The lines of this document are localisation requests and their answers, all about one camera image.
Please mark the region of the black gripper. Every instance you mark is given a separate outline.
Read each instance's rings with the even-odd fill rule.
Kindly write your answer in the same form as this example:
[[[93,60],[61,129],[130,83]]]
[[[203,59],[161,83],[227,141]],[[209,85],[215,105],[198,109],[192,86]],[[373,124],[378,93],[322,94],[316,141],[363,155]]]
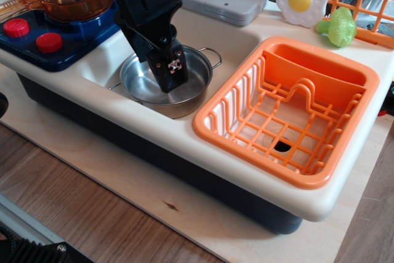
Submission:
[[[188,81],[183,46],[171,25],[181,0],[116,0],[123,33],[141,61],[146,61],[159,88],[168,93]]]

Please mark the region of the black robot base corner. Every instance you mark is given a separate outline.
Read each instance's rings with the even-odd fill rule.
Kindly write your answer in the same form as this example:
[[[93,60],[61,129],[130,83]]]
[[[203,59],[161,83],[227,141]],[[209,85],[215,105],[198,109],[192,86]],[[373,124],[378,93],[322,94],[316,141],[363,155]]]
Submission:
[[[1,262],[90,262],[87,256],[65,242],[43,245],[16,236],[1,224]]]

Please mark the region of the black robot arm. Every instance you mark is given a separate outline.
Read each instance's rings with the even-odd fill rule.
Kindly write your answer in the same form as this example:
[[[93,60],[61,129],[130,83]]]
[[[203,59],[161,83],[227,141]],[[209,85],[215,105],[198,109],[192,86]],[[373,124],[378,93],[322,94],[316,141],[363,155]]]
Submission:
[[[160,89],[168,93],[188,80],[187,62],[171,21],[182,0],[115,0],[115,22],[140,62],[147,62]]]

